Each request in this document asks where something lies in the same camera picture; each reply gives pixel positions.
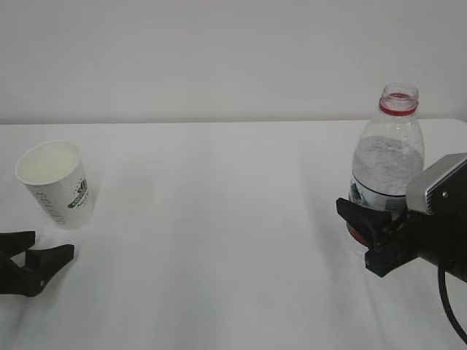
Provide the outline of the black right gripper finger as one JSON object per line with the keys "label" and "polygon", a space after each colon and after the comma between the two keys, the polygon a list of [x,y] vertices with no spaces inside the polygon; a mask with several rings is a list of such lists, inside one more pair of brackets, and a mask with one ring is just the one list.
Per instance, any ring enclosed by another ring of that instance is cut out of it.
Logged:
{"label": "black right gripper finger", "polygon": [[375,249],[387,239],[392,225],[390,212],[359,206],[344,198],[336,200],[336,210],[347,223],[350,235],[364,247]]}

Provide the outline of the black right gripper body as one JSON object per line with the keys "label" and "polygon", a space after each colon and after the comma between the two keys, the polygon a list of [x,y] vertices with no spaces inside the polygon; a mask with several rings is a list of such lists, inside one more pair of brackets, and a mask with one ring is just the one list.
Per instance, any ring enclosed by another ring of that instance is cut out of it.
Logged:
{"label": "black right gripper body", "polygon": [[444,267],[466,280],[466,221],[456,216],[412,212],[391,232],[388,241],[365,253],[366,268],[379,277],[417,258]]}

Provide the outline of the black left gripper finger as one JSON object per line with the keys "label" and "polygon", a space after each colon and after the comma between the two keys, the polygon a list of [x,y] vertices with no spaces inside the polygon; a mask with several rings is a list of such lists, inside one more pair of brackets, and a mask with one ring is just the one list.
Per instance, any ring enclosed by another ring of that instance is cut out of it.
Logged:
{"label": "black left gripper finger", "polygon": [[0,249],[5,255],[18,255],[31,248],[35,243],[35,231],[0,234]]}
{"label": "black left gripper finger", "polygon": [[25,265],[18,266],[1,252],[1,294],[35,297],[62,268],[74,259],[75,246],[25,251]]}

